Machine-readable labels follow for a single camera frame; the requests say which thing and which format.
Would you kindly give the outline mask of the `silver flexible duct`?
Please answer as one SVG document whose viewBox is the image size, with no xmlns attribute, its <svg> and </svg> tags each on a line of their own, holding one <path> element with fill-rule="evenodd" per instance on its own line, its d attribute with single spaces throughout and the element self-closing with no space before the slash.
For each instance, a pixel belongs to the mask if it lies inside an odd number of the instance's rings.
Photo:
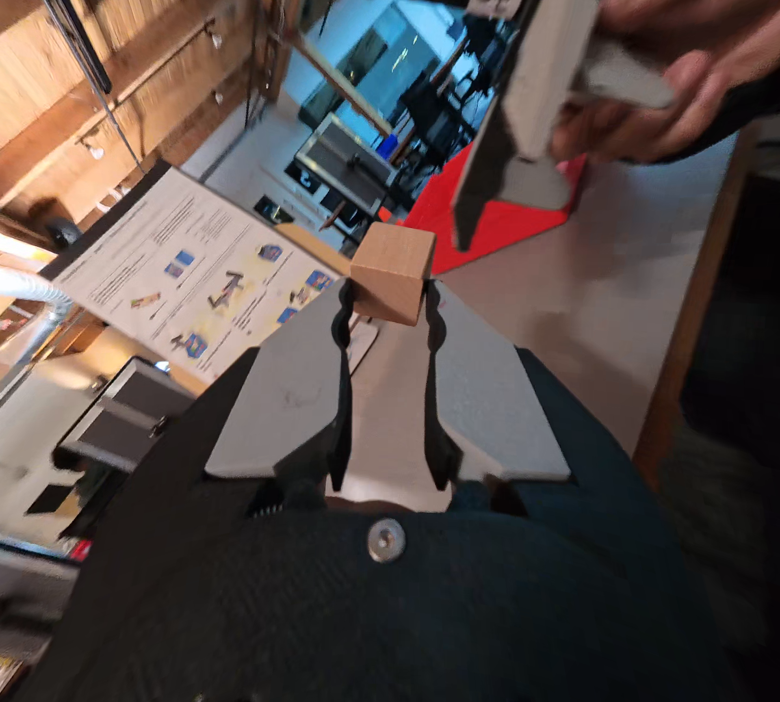
<svg viewBox="0 0 780 702">
<path fill-rule="evenodd" d="M 34 356 L 69 316 L 74 302 L 47 279 L 14 268 L 1 268 L 1 291 L 6 297 L 42 304 L 1 346 L 2 366 L 8 367 L 1 380 L 1 401 L 5 403 L 30 370 Z"/>
</svg>

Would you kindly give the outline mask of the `black round ceiling device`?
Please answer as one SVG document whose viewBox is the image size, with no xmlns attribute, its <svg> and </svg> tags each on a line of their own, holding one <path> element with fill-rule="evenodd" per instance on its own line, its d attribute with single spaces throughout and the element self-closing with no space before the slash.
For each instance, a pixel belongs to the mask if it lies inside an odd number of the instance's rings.
<svg viewBox="0 0 780 702">
<path fill-rule="evenodd" d="M 83 236 L 83 231 L 75 222 L 61 216 L 46 219 L 44 229 L 57 253 L 72 247 Z"/>
</svg>

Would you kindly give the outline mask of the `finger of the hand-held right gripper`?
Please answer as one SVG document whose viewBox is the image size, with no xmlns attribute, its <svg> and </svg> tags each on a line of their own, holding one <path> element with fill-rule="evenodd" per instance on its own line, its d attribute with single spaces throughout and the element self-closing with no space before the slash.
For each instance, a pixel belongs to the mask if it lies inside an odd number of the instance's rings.
<svg viewBox="0 0 780 702">
<path fill-rule="evenodd" d="M 537 161 L 511 158 L 502 171 L 494 199 L 541 210 L 561 210 L 572 197 L 572 188 L 551 157 Z"/>
<path fill-rule="evenodd" d="M 454 193 L 454 247 L 470 249 L 511 158 L 551 157 L 551 133 L 594 28 L 598 0 L 541 0 L 490 104 Z"/>
</svg>

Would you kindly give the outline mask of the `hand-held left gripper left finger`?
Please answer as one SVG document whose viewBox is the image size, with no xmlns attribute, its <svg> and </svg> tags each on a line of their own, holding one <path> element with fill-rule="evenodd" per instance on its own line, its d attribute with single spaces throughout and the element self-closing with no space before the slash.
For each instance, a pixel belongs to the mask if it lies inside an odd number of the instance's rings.
<svg viewBox="0 0 780 702">
<path fill-rule="evenodd" d="M 275 479 L 280 487 L 329 478 L 342 489 L 352 452 L 349 318 L 353 287 L 339 279 L 282 325 L 253 356 L 231 398 L 204 474 Z"/>
</svg>

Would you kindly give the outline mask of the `black sign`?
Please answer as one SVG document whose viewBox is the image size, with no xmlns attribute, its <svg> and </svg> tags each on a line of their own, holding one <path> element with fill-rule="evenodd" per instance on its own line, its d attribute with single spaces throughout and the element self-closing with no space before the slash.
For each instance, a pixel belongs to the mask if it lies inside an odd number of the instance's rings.
<svg viewBox="0 0 780 702">
<path fill-rule="evenodd" d="M 321 182 L 317 179 L 316 175 L 312 175 L 295 161 L 292 161 L 286 166 L 285 174 L 297 185 L 306 190 L 311 196 L 314 196 L 321 187 Z"/>
</svg>

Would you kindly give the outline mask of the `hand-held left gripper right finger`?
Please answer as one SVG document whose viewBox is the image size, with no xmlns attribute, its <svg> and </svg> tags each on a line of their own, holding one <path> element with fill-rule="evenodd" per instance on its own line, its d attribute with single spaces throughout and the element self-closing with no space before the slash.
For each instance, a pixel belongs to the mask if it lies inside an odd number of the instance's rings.
<svg viewBox="0 0 780 702">
<path fill-rule="evenodd" d="M 562 483 L 571 469 L 514 344 L 441 280 L 427 283 L 424 454 L 435 487 Z"/>
</svg>

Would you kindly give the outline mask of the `silver framed grey panel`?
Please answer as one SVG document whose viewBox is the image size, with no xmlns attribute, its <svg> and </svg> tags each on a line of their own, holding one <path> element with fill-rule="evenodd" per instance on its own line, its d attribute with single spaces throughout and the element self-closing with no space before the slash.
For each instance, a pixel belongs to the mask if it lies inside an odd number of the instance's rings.
<svg viewBox="0 0 780 702">
<path fill-rule="evenodd" d="M 71 471 L 97 463 L 130 474 L 195 398 L 151 361 L 132 356 L 55 445 L 52 463 Z"/>
<path fill-rule="evenodd" d="M 294 163 L 373 220 L 399 173 L 334 112 L 296 152 Z"/>
</svg>

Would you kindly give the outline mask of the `wooden post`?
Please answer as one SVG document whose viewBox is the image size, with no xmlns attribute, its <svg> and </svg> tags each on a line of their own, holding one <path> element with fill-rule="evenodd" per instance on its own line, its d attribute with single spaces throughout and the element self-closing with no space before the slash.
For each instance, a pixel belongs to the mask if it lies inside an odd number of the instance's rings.
<svg viewBox="0 0 780 702">
<path fill-rule="evenodd" d="M 288 30 L 286 40 L 349 103 L 353 111 L 372 124 L 382 137 L 388 138 L 393 134 L 391 124 L 356 90 L 356 87 L 343 73 L 326 60 L 318 48 L 300 30 Z"/>
</svg>

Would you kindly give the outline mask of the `black office chair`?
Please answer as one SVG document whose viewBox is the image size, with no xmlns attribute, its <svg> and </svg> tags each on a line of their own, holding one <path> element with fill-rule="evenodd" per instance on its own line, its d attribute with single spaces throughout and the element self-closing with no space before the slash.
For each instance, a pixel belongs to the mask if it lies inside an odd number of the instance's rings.
<svg viewBox="0 0 780 702">
<path fill-rule="evenodd" d="M 473 141 L 474 130 L 445 93 L 439 93 L 423 71 L 399 96 L 409 112 L 417 138 L 424 144 L 425 164 L 441 168 Z"/>
</svg>

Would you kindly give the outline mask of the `natural wooden cube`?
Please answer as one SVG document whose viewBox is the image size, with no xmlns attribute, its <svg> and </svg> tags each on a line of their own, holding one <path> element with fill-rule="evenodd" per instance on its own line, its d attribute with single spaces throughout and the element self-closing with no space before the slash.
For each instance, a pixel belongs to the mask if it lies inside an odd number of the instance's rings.
<svg viewBox="0 0 780 702">
<path fill-rule="evenodd" d="M 376 221 L 350 263 L 353 311 L 414 327 L 431 277 L 434 232 Z"/>
</svg>

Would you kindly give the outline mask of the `red plastic bin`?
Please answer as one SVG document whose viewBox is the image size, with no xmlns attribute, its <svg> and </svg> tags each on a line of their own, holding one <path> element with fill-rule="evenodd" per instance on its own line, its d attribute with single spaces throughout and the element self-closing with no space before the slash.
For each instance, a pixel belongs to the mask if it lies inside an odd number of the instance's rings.
<svg viewBox="0 0 780 702">
<path fill-rule="evenodd" d="M 541 210 L 493 201 L 487 204 L 474 234 L 470 249 L 458 251 L 453 244 L 454 218 L 450 208 L 456 183 L 471 152 L 468 144 L 442 171 L 433 175 L 420 193 L 403 221 L 407 228 L 436 234 L 436 245 L 431 273 L 441 275 L 469 264 L 525 239 L 539 235 L 566 223 L 580 188 L 580 179 L 587 158 L 580 155 L 572 161 L 560 163 L 558 170 L 567 179 L 572 199 L 561 210 Z"/>
</svg>

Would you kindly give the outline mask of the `silver display stand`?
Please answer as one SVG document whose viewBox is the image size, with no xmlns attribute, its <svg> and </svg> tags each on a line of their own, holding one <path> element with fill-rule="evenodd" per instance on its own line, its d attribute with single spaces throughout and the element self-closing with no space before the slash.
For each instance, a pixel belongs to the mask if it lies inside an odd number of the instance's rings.
<svg viewBox="0 0 780 702">
<path fill-rule="evenodd" d="M 353 315 L 349 320 L 349 345 L 347 359 L 349 373 L 354 374 L 379 334 L 379 327 L 372 319 Z"/>
</svg>

